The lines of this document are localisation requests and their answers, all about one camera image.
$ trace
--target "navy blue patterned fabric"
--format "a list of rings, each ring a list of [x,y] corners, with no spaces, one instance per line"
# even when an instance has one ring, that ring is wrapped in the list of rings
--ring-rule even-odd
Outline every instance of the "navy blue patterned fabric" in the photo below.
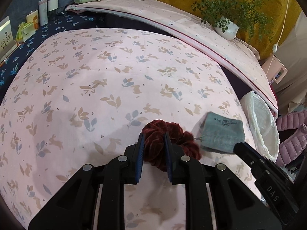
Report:
[[[98,27],[98,17],[83,14],[63,15],[57,20],[40,27],[26,42],[21,44],[0,68],[0,103],[12,83],[17,72],[31,54],[50,36],[63,31]]]

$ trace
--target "pink bed sheet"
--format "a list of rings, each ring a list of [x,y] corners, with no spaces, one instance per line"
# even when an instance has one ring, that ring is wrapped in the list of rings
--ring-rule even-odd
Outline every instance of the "pink bed sheet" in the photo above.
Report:
[[[156,0],[101,0],[71,5],[71,10],[95,11],[138,20],[160,28],[230,70],[251,87],[278,115],[277,101],[252,51],[236,39],[227,41],[201,19]]]
[[[220,66],[183,41],[139,30],[58,33],[22,66],[0,106],[0,194],[27,228],[77,170],[123,154],[150,121],[200,136],[208,111],[242,120],[255,148]],[[224,163],[260,196],[238,156],[202,152],[200,162]],[[125,186],[125,218],[126,229],[184,228],[184,186],[144,163],[140,183]]]

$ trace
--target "gray jewelry pouch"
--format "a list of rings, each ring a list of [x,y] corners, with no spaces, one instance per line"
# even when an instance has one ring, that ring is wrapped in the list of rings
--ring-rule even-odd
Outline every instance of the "gray jewelry pouch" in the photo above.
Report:
[[[234,154],[235,144],[243,143],[244,140],[245,134],[241,120],[226,118],[213,112],[207,114],[201,136],[202,149],[209,152]]]

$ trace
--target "yellow cloth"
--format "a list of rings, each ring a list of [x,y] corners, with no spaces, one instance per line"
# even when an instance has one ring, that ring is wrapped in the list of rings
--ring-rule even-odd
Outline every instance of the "yellow cloth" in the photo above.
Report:
[[[170,4],[176,8],[179,8],[183,11],[189,12],[193,15],[201,17],[200,11],[192,11],[191,5],[195,1],[199,0],[158,0],[167,4]],[[266,2],[266,6],[263,8],[263,12],[268,16],[272,17],[274,21],[274,26],[271,29],[273,31],[273,40],[270,42],[267,36],[264,36],[261,42],[258,40],[257,33],[255,32],[255,36],[252,38],[250,44],[256,48],[260,53],[260,58],[265,59],[270,56],[272,53],[272,47],[275,43],[277,43],[278,38],[280,36],[283,21],[285,18],[287,8],[287,0],[270,0]],[[301,8],[298,5],[296,0],[289,0],[289,8],[285,23],[285,28],[281,39],[279,41],[279,45],[287,38],[288,34],[291,32],[294,27],[298,16],[300,15]],[[243,41],[247,41],[248,36],[245,33],[241,33],[237,35]]]

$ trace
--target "white jar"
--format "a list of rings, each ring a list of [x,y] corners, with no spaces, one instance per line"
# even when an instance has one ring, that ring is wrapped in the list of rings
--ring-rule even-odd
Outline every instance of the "white jar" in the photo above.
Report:
[[[226,40],[233,40],[236,35],[237,32],[239,30],[239,27],[234,24],[232,21],[228,20],[228,25],[227,25],[228,29],[225,30],[225,32],[223,33],[222,28],[220,28],[220,26],[218,25],[217,27],[215,27],[215,31],[222,36],[224,39]]]

